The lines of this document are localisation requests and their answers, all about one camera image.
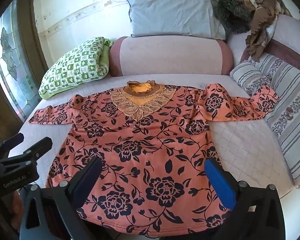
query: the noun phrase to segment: metal screw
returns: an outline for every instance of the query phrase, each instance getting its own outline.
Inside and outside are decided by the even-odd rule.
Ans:
[[[35,191],[37,188],[38,188],[38,185],[34,184],[34,185],[31,186],[30,189],[31,189],[32,191]]]
[[[272,190],[275,190],[275,189],[276,189],[276,187],[275,187],[274,184],[270,184],[270,185],[269,185],[269,188],[272,189]]]
[[[59,186],[60,187],[65,187],[65,186],[67,186],[68,185],[68,181],[66,181],[66,180],[63,180],[63,181],[61,181],[60,183],[59,183]]]
[[[247,187],[248,183],[246,183],[244,180],[239,181],[240,187]]]

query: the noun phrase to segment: black fuzzy cloth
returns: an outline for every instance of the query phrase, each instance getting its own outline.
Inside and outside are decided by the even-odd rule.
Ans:
[[[219,0],[217,15],[224,28],[232,33],[246,33],[250,30],[252,16],[243,5],[235,0]]]

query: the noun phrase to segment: green checkered pillow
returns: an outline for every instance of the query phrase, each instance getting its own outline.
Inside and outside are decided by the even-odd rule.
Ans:
[[[110,45],[111,42],[103,37],[91,38],[63,55],[43,76],[40,96],[48,99],[62,91],[104,78],[109,72],[109,63],[100,59],[108,59]]]

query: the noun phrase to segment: striped cushion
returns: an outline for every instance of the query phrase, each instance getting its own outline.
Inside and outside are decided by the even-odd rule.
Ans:
[[[230,76],[240,86],[242,86],[250,96],[252,96],[259,88],[261,88],[261,86],[265,84],[271,86],[271,81],[269,78],[264,76],[248,60],[245,60],[237,65],[230,72]]]
[[[265,120],[279,138],[295,185],[300,185],[300,70],[267,53],[260,62],[249,61],[270,78],[280,97]]]

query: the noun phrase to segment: decorative glass panel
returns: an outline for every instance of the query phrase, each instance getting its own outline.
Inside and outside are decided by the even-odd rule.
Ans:
[[[22,51],[16,2],[14,0],[0,18],[0,84],[24,122],[41,98]]]

